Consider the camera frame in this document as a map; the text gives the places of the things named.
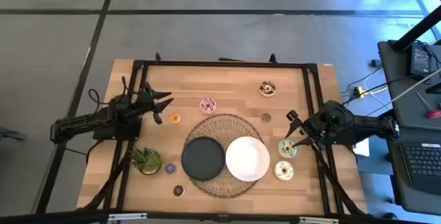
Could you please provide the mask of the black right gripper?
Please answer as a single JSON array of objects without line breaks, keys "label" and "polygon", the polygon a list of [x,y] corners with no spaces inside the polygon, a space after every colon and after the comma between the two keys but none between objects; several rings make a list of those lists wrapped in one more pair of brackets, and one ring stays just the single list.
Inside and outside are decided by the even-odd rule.
[{"label": "black right gripper", "polygon": [[298,114],[295,110],[291,110],[286,115],[290,121],[289,130],[285,135],[288,138],[293,134],[300,126],[305,133],[306,138],[293,144],[292,147],[300,145],[312,145],[316,149],[325,149],[329,141],[326,139],[327,134],[327,122],[323,114],[316,113],[306,121],[302,122],[298,118]]}]

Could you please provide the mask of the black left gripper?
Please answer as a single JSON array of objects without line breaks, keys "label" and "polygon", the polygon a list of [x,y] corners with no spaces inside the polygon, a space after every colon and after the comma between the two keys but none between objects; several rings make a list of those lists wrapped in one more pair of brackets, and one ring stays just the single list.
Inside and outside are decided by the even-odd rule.
[{"label": "black left gripper", "polygon": [[166,99],[161,102],[155,103],[155,100],[159,100],[162,98],[165,98],[166,96],[169,96],[171,92],[157,92],[152,89],[152,87],[149,85],[149,83],[142,82],[141,89],[137,94],[137,100],[136,102],[141,105],[142,108],[148,108],[149,111],[153,112],[154,121],[157,124],[162,124],[162,119],[159,116],[159,113],[161,113],[174,99]]}]

